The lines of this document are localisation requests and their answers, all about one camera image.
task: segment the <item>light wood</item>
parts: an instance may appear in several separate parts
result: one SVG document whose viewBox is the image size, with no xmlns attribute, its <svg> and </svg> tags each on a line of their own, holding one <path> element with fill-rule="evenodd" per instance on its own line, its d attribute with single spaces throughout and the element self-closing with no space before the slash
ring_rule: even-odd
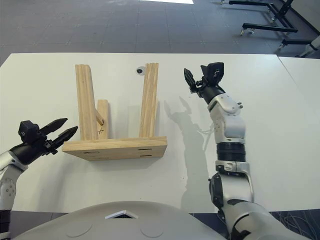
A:
<svg viewBox="0 0 320 240">
<path fill-rule="evenodd" d="M 99 113 L 98 110 L 95 110 L 95 116 L 96 116 L 96 121 L 98 122 L 98 124 L 100 124 L 102 126 L 104 124 L 104 118 L 101 116 L 101 114 Z"/>
<path fill-rule="evenodd" d="M 158 68 L 158 63 L 145 65 L 139 137 L 155 135 Z"/>
<path fill-rule="evenodd" d="M 66 141 L 62 151 L 88 161 L 162 157 L 167 137 Z"/>
<path fill-rule="evenodd" d="M 103 118 L 103 125 L 100 125 L 99 122 L 97 122 L 97 132 L 98 132 L 98 139 L 99 140 L 105 140 L 108 139 L 108 133 L 109 133 L 109 103 L 108 100 L 98 100 L 97 105 L 97 112 L 101 115 Z"/>
<path fill-rule="evenodd" d="M 97 118 L 91 69 L 89 65 L 75 65 L 81 140 L 97 140 Z"/>
</svg>

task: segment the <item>black metal frame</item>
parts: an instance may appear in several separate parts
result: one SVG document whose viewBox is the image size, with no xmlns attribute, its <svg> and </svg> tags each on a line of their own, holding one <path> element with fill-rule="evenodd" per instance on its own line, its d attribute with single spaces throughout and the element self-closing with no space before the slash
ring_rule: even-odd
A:
<svg viewBox="0 0 320 240">
<path fill-rule="evenodd" d="M 313 40 L 297 40 L 297 39 L 283 39 L 281 44 L 283 46 L 287 46 L 287 45 L 308 45 L 312 42 Z"/>
<path fill-rule="evenodd" d="M 296 33 L 298 29 L 294 27 L 294 25 L 289 22 L 286 18 L 286 13 L 291 8 L 291 3 L 293 0 L 287 0 L 286 3 L 282 5 L 280 9 L 278 9 L 273 3 L 269 2 L 257 2 L 257 1 L 247 1 L 247 0 L 230 0 L 230 5 L 253 5 L 253 6 L 266 6 L 268 9 L 274 14 L 273 21 L 279 20 L 279 22 L 283 26 L 269 26 L 269 25 L 261 25 L 261 24 L 253 24 L 245 22 L 242 25 L 243 30 L 246 29 L 261 29 L 267 31 L 276 31 L 276 32 L 286 32 L 286 33 Z"/>
</svg>

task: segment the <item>wooden plank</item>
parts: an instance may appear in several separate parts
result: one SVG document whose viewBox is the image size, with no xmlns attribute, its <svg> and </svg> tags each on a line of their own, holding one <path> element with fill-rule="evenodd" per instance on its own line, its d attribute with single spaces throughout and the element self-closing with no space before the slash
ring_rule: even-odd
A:
<svg viewBox="0 0 320 240">
<path fill-rule="evenodd" d="M 66 141 L 62 151 L 88 161 L 162 157 L 167 137 Z"/>
<path fill-rule="evenodd" d="M 98 124 L 103 125 L 104 124 L 104 118 L 101 116 L 98 110 L 95 110 L 95 116 L 96 116 L 96 121 Z"/>
<path fill-rule="evenodd" d="M 94 89 L 89 65 L 75 65 L 81 140 L 97 140 Z"/>
<path fill-rule="evenodd" d="M 97 122 L 97 132 L 98 132 L 98 139 L 104 140 L 108 139 L 108 133 L 109 133 L 109 103 L 108 100 L 98 100 L 97 105 L 97 112 L 101 115 L 103 118 L 103 125 L 100 125 L 99 122 Z"/>
<path fill-rule="evenodd" d="M 145 65 L 139 137 L 155 135 L 158 68 L 158 63 Z"/>
</svg>

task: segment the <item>gray carpet floor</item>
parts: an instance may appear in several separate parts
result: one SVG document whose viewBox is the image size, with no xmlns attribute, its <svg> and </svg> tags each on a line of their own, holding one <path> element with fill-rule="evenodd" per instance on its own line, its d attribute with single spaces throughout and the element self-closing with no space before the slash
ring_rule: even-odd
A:
<svg viewBox="0 0 320 240">
<path fill-rule="evenodd" d="M 279 0 L 269 0 L 278 6 Z M 294 57 L 304 50 L 277 48 L 283 33 L 256 30 L 240 36 L 244 22 L 270 24 L 263 6 L 223 5 L 220 0 L 0 0 L 0 65 L 11 53 L 227 53 Z M 314 39 L 293 12 L 298 33 Z"/>
</svg>

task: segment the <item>white table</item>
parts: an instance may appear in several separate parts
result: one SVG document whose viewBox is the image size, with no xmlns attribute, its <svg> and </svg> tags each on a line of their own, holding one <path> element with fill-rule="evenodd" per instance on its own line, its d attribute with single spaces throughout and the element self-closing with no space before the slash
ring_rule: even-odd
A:
<svg viewBox="0 0 320 240">
<path fill-rule="evenodd" d="M 89 64 L 95 99 L 108 99 L 111 137 L 138 134 L 145 63 L 158 62 L 157 135 L 167 136 L 160 159 L 88 162 L 59 151 L 29 166 L 17 184 L 14 210 L 71 212 L 113 201 L 153 201 L 190 213 L 215 212 L 208 177 L 215 173 L 214 136 L 203 99 L 189 93 L 183 69 L 224 62 L 221 86 L 244 104 L 246 152 L 255 200 L 269 211 L 320 208 L 320 124 L 275 55 L 12 54 L 0 68 L 0 151 L 20 143 L 20 121 L 41 126 L 68 117 L 79 124 L 75 64 Z M 79 140 L 80 134 L 73 137 Z"/>
<path fill-rule="evenodd" d="M 279 57 L 320 121 L 320 59 Z"/>
</svg>

